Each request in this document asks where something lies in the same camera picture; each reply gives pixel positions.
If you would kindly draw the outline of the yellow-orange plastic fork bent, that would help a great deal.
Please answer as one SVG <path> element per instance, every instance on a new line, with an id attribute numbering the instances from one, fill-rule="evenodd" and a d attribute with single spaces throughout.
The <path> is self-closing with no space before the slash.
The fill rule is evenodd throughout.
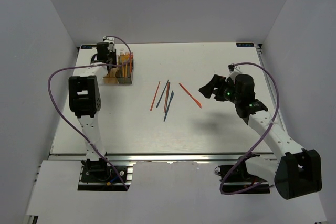
<path id="1" fill-rule="evenodd" d="M 122 67 L 122 76 L 125 78 L 126 77 L 126 56 L 125 55 L 120 55 L 120 63 L 121 63 L 121 67 Z"/>

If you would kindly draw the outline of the yellow-orange plastic fork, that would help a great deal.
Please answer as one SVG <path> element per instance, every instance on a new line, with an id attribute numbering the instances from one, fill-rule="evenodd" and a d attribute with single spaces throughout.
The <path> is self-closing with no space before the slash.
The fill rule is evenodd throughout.
<path id="1" fill-rule="evenodd" d="M 122 61 L 123 61 L 122 73 L 123 73 L 123 77 L 126 78 L 128 74 L 129 55 L 128 54 L 123 55 Z"/>

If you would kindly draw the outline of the red-orange plastic fork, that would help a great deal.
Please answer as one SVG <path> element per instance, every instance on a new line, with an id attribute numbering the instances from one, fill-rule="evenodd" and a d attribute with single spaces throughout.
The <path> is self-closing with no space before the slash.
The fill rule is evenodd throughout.
<path id="1" fill-rule="evenodd" d="M 131 76 L 132 75 L 132 70 L 133 70 L 133 52 L 129 53 L 129 65 L 130 65 L 129 76 Z"/>

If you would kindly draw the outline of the red-orange plastic knife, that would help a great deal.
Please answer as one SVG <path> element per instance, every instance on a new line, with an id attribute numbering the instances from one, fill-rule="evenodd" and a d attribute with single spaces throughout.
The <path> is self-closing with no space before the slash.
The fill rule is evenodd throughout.
<path id="1" fill-rule="evenodd" d="M 188 94 L 188 96 L 197 104 L 199 108 L 202 108 L 201 103 L 196 98 L 194 98 L 194 96 L 188 91 L 188 89 L 184 87 L 180 82 L 179 86 Z"/>

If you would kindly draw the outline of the blue plastic knife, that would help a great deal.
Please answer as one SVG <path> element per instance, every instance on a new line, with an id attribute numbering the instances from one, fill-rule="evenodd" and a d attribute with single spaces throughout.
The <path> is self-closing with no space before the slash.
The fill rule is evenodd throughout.
<path id="1" fill-rule="evenodd" d="M 168 102 L 167 107 L 166 107 L 166 112 L 165 112 L 165 116 L 164 116 L 163 122 L 166 121 L 166 118 L 167 118 L 167 115 L 168 115 L 168 112 L 169 112 L 170 105 L 171 105 L 171 102 L 173 100 L 173 97 L 174 97 L 174 91 L 171 91 L 171 95 L 170 95 L 169 102 Z"/>

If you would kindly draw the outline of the yellow-orange plastic knife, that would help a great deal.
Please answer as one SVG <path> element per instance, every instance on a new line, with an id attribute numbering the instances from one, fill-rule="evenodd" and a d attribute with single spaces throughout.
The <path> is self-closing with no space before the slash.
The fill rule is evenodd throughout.
<path id="1" fill-rule="evenodd" d="M 120 71 L 122 71 L 122 67 L 120 67 L 120 66 L 118 66 L 118 67 L 112 67 L 111 68 L 111 76 L 112 77 L 117 77 L 117 76 L 119 76 L 120 74 L 119 74 L 119 72 Z"/>

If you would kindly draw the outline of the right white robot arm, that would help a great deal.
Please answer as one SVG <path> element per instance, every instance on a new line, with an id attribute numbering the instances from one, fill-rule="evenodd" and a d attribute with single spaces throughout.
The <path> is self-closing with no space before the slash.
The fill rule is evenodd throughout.
<path id="1" fill-rule="evenodd" d="M 207 99 L 229 101 L 235 105 L 237 115 L 272 150 L 277 163 L 254 154 L 250 148 L 237 163 L 225 173 L 224 183 L 237 170 L 238 177 L 247 182 L 253 177 L 275 186 L 279 195 L 288 200 L 322 189 L 321 157 L 316 150 L 307 150 L 295 142 L 271 117 L 268 108 L 255 98 L 255 83 L 248 74 L 232 74 L 229 77 L 214 75 L 211 81 L 199 89 Z"/>

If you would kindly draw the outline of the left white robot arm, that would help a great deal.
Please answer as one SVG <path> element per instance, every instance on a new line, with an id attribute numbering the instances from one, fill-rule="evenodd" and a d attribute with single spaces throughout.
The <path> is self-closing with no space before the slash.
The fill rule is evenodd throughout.
<path id="1" fill-rule="evenodd" d="M 69 107 L 80 123 L 86 137 L 86 160 L 90 163 L 102 161 L 106 155 L 98 126 L 101 108 L 99 83 L 116 63 L 114 42 L 106 40 L 96 44 L 97 53 L 91 57 L 91 67 L 68 79 Z"/>

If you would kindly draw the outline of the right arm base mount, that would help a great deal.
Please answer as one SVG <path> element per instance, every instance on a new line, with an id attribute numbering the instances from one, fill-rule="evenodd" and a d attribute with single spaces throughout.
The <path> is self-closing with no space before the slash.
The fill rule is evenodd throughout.
<path id="1" fill-rule="evenodd" d="M 226 194 L 236 194 L 237 191 L 247 189 L 251 186 L 256 187 L 238 194 L 269 194 L 273 185 L 255 175 L 247 172 L 245 162 L 239 164 L 235 170 L 230 173 L 225 182 L 221 185 L 221 190 Z"/>

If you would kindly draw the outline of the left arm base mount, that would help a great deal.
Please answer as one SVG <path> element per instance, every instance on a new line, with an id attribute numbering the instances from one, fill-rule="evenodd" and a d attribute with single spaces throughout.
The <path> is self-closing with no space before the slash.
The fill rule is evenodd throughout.
<path id="1" fill-rule="evenodd" d="M 102 159 L 81 161 L 78 191 L 122 191 L 130 187 L 130 167 L 117 165 L 113 169 Z"/>

